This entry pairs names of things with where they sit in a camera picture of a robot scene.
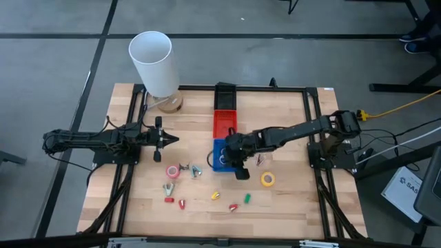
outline white cylinder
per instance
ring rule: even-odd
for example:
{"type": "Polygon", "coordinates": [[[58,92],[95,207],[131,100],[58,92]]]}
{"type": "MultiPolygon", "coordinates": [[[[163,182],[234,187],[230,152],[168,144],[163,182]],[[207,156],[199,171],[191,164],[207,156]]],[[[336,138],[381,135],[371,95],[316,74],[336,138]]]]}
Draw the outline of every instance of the white cylinder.
{"type": "Polygon", "coordinates": [[[157,31],[140,33],[130,41],[129,54],[149,94],[167,97],[178,90],[179,75],[167,35],[157,31]]]}

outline sneaker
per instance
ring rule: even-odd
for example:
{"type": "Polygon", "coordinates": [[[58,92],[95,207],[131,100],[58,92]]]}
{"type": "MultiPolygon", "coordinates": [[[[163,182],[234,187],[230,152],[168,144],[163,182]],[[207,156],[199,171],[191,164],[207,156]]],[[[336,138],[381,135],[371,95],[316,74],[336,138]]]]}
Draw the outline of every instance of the sneaker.
{"type": "Polygon", "coordinates": [[[409,42],[404,46],[404,49],[409,54],[429,53],[430,44],[426,41],[409,42]]]}
{"type": "Polygon", "coordinates": [[[413,35],[411,33],[405,34],[399,38],[401,42],[412,42],[412,41],[424,41],[426,39],[425,35],[413,35]]]}

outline blue bin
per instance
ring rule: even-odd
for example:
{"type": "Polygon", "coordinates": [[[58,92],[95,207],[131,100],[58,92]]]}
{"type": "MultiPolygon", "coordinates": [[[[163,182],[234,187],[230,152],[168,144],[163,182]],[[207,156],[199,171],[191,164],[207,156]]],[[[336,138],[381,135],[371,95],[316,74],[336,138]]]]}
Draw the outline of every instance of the blue bin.
{"type": "Polygon", "coordinates": [[[213,142],[213,170],[215,172],[235,172],[236,168],[228,167],[222,164],[220,157],[222,156],[222,149],[225,147],[225,139],[215,138],[213,142]]]}

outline green object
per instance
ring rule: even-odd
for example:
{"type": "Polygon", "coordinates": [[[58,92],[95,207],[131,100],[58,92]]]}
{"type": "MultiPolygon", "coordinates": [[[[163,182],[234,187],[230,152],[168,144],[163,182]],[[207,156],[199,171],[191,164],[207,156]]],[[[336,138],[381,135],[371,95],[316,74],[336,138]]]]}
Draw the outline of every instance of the green object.
{"type": "Polygon", "coordinates": [[[244,200],[245,204],[248,204],[248,203],[249,203],[249,199],[251,199],[251,195],[250,195],[250,194],[247,194],[247,195],[245,196],[245,200],[244,200]]]}

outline wooden board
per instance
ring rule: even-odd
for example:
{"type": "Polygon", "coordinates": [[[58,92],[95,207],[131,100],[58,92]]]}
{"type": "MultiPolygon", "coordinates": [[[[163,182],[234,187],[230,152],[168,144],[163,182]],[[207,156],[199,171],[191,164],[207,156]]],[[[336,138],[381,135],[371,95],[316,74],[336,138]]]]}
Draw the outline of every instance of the wooden board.
{"type": "MultiPolygon", "coordinates": [[[[108,115],[116,125],[125,123],[133,84],[116,84],[108,115]]],[[[338,109],[333,90],[318,89],[323,114],[338,109]]],[[[233,173],[216,173],[206,158],[213,147],[213,91],[182,91],[184,105],[174,114],[153,108],[145,115],[147,125],[156,116],[163,117],[163,127],[180,141],[162,150],[162,162],[153,161],[153,147],[143,147],[136,165],[123,233],[126,235],[196,236],[231,238],[323,238],[314,173],[307,158],[307,138],[292,141],[266,155],[260,167],[256,159],[246,163],[251,178],[236,180],[233,173]],[[173,180],[172,196],[186,200],[185,210],[178,203],[164,203],[163,184],[171,180],[165,168],[175,164],[198,165],[203,174],[192,178],[189,171],[173,180]],[[263,187],[260,175],[272,172],[273,187],[263,187]],[[212,200],[214,191],[221,197],[212,200]],[[245,194],[252,195],[248,205],[245,194]],[[230,213],[228,206],[238,203],[230,213]]],[[[294,92],[237,92],[238,131],[251,132],[268,126],[290,126],[305,121],[302,95],[294,92]]],[[[78,231],[89,227],[108,201],[115,165],[104,165],[90,179],[78,231]]],[[[334,170],[338,200],[348,219],[366,235],[356,184],[347,172],[334,170]]],[[[114,213],[116,228],[119,206],[114,213]]],[[[331,230],[334,221],[329,210],[331,230]]]]}

